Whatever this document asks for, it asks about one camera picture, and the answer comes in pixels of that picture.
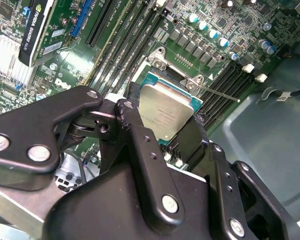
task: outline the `blue pcie slot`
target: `blue pcie slot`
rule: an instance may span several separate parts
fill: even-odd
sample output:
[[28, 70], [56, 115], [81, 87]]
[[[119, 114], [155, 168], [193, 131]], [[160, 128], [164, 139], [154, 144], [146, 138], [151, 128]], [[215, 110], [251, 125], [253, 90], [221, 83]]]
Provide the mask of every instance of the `blue pcie slot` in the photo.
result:
[[81, 28], [82, 28], [82, 25], [84, 24], [85, 20], [86, 20], [86, 17], [89, 13], [89, 10], [91, 8], [91, 5], [93, 3], [94, 0], [86, 0], [84, 5], [83, 5], [83, 8], [82, 8], [82, 12], [81, 12], [81, 15], [79, 16], [78, 18], [78, 21], [76, 22], [76, 25], [71, 33], [71, 36], [72, 37], [76, 37], [78, 36]]

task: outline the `white heatsink fins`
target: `white heatsink fins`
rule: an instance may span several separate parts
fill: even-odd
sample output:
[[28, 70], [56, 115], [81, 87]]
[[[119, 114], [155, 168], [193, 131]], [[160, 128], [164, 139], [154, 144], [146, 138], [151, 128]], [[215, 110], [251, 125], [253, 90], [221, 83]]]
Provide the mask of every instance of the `white heatsink fins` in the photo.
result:
[[19, 61], [19, 49], [19, 43], [5, 35], [0, 35], [0, 76], [10, 80], [16, 86], [26, 87], [34, 68]]

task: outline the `motherboard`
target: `motherboard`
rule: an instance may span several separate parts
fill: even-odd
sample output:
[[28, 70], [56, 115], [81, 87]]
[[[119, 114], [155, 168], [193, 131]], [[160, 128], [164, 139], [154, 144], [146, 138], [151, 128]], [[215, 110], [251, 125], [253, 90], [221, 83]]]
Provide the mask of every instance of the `motherboard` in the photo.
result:
[[[0, 114], [136, 82], [142, 120], [185, 169], [170, 145], [189, 117], [211, 133], [299, 42], [300, 15], [272, 0], [0, 0]], [[100, 164], [98, 140], [73, 151]]]

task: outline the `capacitor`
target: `capacitor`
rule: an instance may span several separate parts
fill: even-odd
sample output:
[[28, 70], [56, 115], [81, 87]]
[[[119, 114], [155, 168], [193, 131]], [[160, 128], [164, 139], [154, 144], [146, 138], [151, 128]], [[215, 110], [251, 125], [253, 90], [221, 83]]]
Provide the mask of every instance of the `capacitor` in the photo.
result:
[[188, 15], [188, 21], [189, 21], [190, 23], [195, 23], [196, 21], [198, 21], [198, 15], [195, 14], [195, 13], [190, 13], [190, 14]]
[[218, 44], [219, 44], [219, 46], [221, 46], [221, 47], [226, 47], [226, 46], [228, 46], [229, 41], [228, 41], [227, 39], [225, 39], [224, 37], [221, 37], [221, 38], [218, 40]]
[[234, 5], [234, 2], [231, 0], [226, 0], [221, 4], [223, 9], [231, 8]]
[[244, 5], [252, 5], [255, 4], [257, 0], [243, 0]]
[[45, 94], [38, 94], [36, 97], [35, 97], [35, 100], [36, 101], [39, 101], [39, 100], [42, 100], [42, 99], [45, 99], [47, 96]]
[[199, 21], [198, 24], [196, 25], [196, 28], [199, 30], [206, 30], [208, 28], [208, 24], [206, 21]]
[[217, 31], [214, 30], [214, 29], [210, 29], [206, 34], [207, 34], [208, 37], [211, 38], [211, 39], [215, 39], [215, 38], [218, 36]]
[[261, 39], [258, 41], [258, 47], [261, 49], [267, 49], [268, 47], [270, 47], [270, 43], [264, 39]]
[[233, 61], [236, 61], [236, 60], [238, 60], [239, 55], [236, 54], [235, 52], [231, 51], [231, 52], [229, 52], [229, 58]]
[[274, 46], [269, 46], [267, 49], [264, 49], [263, 51], [264, 51], [266, 54], [271, 55], [271, 54], [274, 54], [274, 53], [275, 53], [276, 48], [275, 48]]

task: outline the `hole in bracket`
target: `hole in bracket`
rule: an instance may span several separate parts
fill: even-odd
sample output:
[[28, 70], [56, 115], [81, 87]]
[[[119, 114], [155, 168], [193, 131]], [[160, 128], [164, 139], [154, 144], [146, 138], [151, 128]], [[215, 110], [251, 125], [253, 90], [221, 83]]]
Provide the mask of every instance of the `hole in bracket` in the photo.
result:
[[231, 186], [226, 186], [226, 189], [230, 192], [230, 193], [232, 193], [233, 192], [233, 189], [232, 189], [232, 187]]
[[143, 140], [144, 140], [145, 142], [150, 142], [150, 137], [144, 136], [144, 137], [143, 137]]
[[99, 126], [99, 130], [100, 130], [100, 132], [101, 133], [106, 133], [107, 131], [108, 131], [108, 129], [109, 129], [109, 126], [108, 126], [108, 124], [101, 124], [100, 126]]
[[152, 158], [153, 160], [156, 160], [157, 155], [154, 152], [150, 152], [150, 158]]

